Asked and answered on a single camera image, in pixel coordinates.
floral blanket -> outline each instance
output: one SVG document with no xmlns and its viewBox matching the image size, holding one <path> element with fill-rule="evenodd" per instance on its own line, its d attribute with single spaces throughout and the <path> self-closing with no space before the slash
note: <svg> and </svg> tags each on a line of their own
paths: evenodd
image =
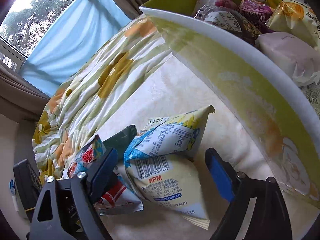
<svg viewBox="0 0 320 240">
<path fill-rule="evenodd" d="M 164 62 L 171 50 L 145 15 L 107 41 L 45 106 L 32 144 L 43 183 L 68 178 L 76 153 Z"/>
</svg>

yellow snack package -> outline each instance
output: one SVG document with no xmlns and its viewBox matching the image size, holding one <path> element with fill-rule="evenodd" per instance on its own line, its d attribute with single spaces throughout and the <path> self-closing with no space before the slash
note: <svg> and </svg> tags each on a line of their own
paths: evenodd
<svg viewBox="0 0 320 240">
<path fill-rule="evenodd" d="M 150 119 L 124 153 L 132 188 L 141 198 L 183 214 L 204 229 L 209 217 L 192 158 L 213 106 L 173 117 Z"/>
<path fill-rule="evenodd" d="M 320 23 L 304 3 L 283 0 L 268 20 L 267 27 L 276 32 L 291 33 L 319 51 Z"/>
</svg>

purple snack package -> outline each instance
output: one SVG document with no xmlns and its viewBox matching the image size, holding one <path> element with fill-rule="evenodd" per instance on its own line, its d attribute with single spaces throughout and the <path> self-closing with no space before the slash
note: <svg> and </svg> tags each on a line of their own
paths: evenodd
<svg viewBox="0 0 320 240">
<path fill-rule="evenodd" d="M 275 10 L 256 0 L 242 0 L 238 12 L 249 20 L 261 33 L 272 33 L 266 22 Z"/>
</svg>

bed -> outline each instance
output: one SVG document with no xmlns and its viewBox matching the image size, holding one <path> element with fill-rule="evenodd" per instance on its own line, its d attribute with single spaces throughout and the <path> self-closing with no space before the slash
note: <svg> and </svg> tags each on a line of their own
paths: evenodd
<svg viewBox="0 0 320 240">
<path fill-rule="evenodd" d="M 210 226 L 204 230 L 179 214 L 152 203 L 129 215 L 103 216 L 114 239 L 209 239 L 228 203 L 204 164 L 204 152 L 215 147 L 236 171 L 265 180 L 273 173 L 250 135 L 225 104 L 169 49 L 152 21 L 142 15 L 107 41 L 50 99 L 37 123 L 33 148 L 41 182 L 47 176 L 68 178 L 68 168 L 81 147 L 98 134 L 102 141 L 148 118 L 170 116 L 212 104 L 195 165 L 199 172 Z M 293 239 L 301 239 L 319 210 L 284 193 Z M 253 212 L 250 202 L 237 239 L 246 233 Z"/>
</svg>

wall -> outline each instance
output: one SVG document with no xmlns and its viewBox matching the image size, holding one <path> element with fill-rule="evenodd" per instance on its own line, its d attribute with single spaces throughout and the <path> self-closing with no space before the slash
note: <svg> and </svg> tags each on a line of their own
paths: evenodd
<svg viewBox="0 0 320 240">
<path fill-rule="evenodd" d="M 7 222 L 21 240 L 26 239 L 29 222 L 16 212 L 9 182 L 13 179 L 14 145 L 19 124 L 0 114 L 0 209 Z"/>
</svg>

